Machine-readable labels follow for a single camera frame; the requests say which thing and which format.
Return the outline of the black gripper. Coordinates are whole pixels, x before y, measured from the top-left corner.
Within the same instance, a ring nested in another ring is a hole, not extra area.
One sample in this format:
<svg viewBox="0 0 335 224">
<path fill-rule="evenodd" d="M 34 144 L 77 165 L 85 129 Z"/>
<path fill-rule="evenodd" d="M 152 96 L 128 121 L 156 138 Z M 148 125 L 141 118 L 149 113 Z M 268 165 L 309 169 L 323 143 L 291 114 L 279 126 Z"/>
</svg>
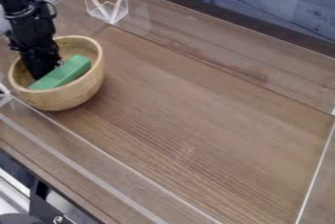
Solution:
<svg viewBox="0 0 335 224">
<path fill-rule="evenodd" d="M 11 29 L 7 33 L 14 51 L 21 53 L 34 79 L 43 77 L 59 66 L 59 47 L 54 41 L 55 6 L 43 0 L 5 1 L 5 18 Z"/>
</svg>

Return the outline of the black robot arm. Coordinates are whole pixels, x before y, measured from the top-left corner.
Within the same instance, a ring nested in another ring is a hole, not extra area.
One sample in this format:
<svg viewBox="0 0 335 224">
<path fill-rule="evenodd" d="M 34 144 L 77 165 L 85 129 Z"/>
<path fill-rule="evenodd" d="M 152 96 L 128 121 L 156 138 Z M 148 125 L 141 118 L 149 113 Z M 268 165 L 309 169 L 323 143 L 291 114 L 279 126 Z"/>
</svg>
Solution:
<svg viewBox="0 0 335 224">
<path fill-rule="evenodd" d="M 45 0 L 0 0 L 0 6 L 11 25 L 6 32 L 10 48 L 21 53 L 33 78 L 39 79 L 62 61 L 54 41 L 55 7 Z"/>
</svg>

